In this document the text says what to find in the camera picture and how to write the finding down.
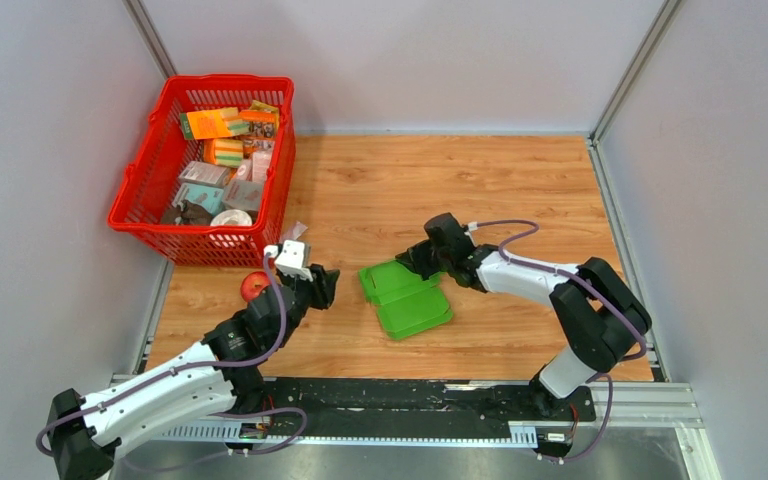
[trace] green container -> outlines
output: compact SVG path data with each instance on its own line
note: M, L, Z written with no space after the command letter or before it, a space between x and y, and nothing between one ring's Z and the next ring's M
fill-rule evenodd
M378 320L394 340L451 320L449 302L438 288L441 274L428 280L395 260L358 272L366 300L377 305Z
M373 305L384 305L440 283L439 273L423 280L395 260L361 269L358 276L366 301Z
M452 310L443 291L428 288L378 308L378 320L387 335L401 340L452 319Z

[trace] red apple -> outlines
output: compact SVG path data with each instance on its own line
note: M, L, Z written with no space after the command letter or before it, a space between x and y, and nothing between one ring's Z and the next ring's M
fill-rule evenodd
M240 285L240 295L246 302L251 302L268 286L269 277L266 276L265 272L252 272L243 279L243 284Z

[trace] wood grain surface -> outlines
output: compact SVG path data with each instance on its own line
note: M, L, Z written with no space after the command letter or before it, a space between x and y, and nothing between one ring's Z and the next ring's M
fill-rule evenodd
M330 310L311 310L287 346L262 367L269 376L529 379L566 340L554 312L520 298L442 283L447 324L390 340L364 301L360 268L388 261L425 238L431 217L463 222L528 218L536 234L513 251L546 261L590 256L619 269L593 169L580 137L299 137L285 225L312 260L342 270ZM518 231L488 227L477 242ZM172 276L149 358L158 365L244 308L250 270L179 267ZM651 381L646 359L618 365L616 380Z

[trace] yellow sponge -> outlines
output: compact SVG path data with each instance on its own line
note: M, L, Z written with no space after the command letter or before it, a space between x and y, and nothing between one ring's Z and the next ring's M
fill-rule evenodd
M204 161L223 167L239 167L243 161L243 141L230 138L205 140Z

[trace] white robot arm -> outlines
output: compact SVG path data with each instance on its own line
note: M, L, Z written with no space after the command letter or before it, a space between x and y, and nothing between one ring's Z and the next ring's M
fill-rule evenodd
M513 255L503 245L476 246L471 230L450 214L425 224L428 240L396 256L414 273L428 278L445 271L458 285L485 293L508 293L552 307L569 345L532 379L534 407L549 417L580 385L608 373L652 320L611 266L602 259L556 264ZM590 300L602 301L594 308Z
M263 377L257 365L283 346L308 308L334 301L338 270L309 264L309 248L287 240L265 249L280 284L168 362L100 392L69 389L51 401L49 424L37 447L54 458L61 480L92 479L134 448L191 420L231 412L258 416ZM51 448L45 447L48 438Z

